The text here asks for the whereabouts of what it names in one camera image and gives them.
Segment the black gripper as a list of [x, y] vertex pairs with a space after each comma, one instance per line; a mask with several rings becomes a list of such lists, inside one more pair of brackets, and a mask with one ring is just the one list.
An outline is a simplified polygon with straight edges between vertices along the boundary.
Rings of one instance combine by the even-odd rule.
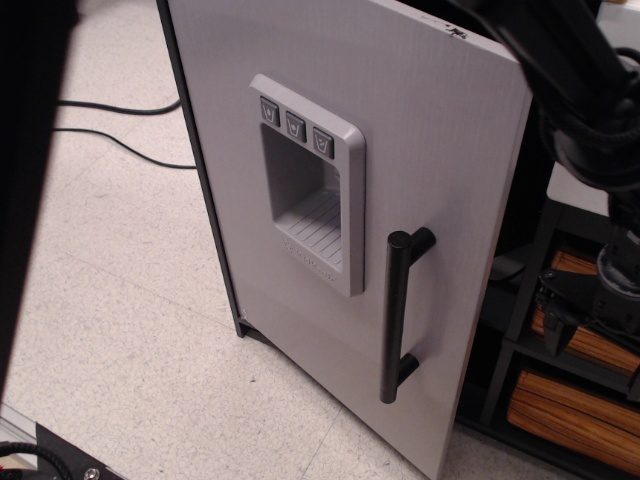
[[617, 248], [605, 246], [594, 275], [547, 269], [539, 276], [537, 299], [544, 313], [548, 353], [558, 356], [586, 327], [639, 354], [639, 270], [628, 273], [616, 264]]

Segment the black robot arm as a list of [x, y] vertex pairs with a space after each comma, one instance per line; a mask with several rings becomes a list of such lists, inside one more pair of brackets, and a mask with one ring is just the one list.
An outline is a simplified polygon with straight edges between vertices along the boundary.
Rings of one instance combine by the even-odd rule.
[[581, 183], [605, 192], [612, 224], [585, 275], [547, 269], [548, 203], [525, 270], [523, 294], [545, 313], [547, 352], [581, 327], [639, 350], [639, 53], [613, 48], [581, 1], [459, 1], [519, 61], [536, 98], [542, 141]]

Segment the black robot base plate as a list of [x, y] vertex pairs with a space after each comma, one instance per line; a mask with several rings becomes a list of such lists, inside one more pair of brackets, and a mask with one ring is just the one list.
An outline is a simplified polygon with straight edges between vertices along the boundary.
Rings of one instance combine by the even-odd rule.
[[69, 443], [48, 428], [36, 424], [37, 445], [54, 453], [69, 469], [74, 479], [122, 480], [111, 467]]

